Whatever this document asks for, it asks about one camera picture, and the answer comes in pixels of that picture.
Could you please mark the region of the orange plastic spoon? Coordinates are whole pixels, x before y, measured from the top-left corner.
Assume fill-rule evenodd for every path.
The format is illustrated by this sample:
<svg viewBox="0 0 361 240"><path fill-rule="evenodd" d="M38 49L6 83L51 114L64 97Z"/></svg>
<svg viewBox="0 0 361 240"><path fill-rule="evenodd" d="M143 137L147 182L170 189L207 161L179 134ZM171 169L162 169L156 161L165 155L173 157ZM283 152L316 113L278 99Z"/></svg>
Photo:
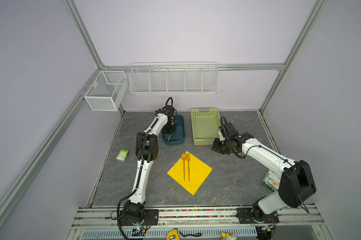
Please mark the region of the orange plastic spoon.
<svg viewBox="0 0 361 240"><path fill-rule="evenodd" d="M183 180L185 181L185 162L187 160L187 154L181 154L181 159L183 161L182 169L183 169Z"/></svg>

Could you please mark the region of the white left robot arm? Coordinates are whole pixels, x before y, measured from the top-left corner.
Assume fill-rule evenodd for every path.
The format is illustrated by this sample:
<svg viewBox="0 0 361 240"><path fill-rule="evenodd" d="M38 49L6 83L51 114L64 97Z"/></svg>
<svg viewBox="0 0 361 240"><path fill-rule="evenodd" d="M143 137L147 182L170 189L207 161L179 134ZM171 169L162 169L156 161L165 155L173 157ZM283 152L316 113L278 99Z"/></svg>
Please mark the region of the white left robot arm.
<svg viewBox="0 0 361 240"><path fill-rule="evenodd" d="M126 201L123 213L134 222L144 221L146 189L150 170L159 155L159 133L172 134L176 131L175 116L177 111L173 106L166 105L154 111L155 118L143 131L137 133L136 156L137 172L132 192L121 199Z"/></svg>

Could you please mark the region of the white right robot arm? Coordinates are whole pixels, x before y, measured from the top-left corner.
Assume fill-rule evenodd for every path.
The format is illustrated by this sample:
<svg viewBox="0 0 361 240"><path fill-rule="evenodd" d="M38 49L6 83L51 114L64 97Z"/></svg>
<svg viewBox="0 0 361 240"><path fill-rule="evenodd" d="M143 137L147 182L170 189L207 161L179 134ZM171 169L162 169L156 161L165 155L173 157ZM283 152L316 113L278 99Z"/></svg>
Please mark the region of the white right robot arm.
<svg viewBox="0 0 361 240"><path fill-rule="evenodd" d="M304 206L304 202L316 193L311 168L306 161L294 161L268 148L253 135L240 134L224 117L220 119L218 134L219 137L213 141L213 151L221 155L234 154L239 159L251 157L279 179L277 191L252 205L248 216L257 223L266 221L278 210Z"/></svg>

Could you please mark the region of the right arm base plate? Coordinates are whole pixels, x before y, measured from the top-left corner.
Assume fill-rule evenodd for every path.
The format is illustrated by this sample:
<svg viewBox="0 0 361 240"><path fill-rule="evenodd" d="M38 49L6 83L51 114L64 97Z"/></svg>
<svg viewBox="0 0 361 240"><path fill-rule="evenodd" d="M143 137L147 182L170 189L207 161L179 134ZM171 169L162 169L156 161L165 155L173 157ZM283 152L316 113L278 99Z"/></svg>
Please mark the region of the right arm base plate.
<svg viewBox="0 0 361 240"><path fill-rule="evenodd" d="M278 224L279 218L276 212L264 214L257 208L237 208L235 215L240 224Z"/></svg>

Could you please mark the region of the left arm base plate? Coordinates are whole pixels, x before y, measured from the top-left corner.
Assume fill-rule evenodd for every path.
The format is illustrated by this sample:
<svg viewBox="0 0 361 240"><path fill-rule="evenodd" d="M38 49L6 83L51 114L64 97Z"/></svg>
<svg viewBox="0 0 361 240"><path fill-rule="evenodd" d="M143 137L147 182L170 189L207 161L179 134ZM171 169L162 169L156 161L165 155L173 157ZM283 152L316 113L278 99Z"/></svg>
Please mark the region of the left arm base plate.
<svg viewBox="0 0 361 240"><path fill-rule="evenodd" d="M156 226L158 224L158 221L158 209L144 209L136 213L133 211L122 210L119 216L119 223L121 226Z"/></svg>

